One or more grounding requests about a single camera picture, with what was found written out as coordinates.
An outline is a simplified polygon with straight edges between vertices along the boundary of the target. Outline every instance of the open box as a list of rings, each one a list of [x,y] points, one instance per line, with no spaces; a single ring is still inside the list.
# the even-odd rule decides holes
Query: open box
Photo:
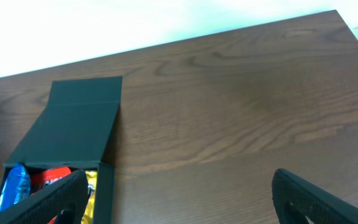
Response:
[[[93,223],[111,223],[114,167],[102,158],[114,134],[121,83],[122,77],[53,82],[44,111],[4,164],[0,195],[17,162],[30,174],[62,166],[96,170]]]

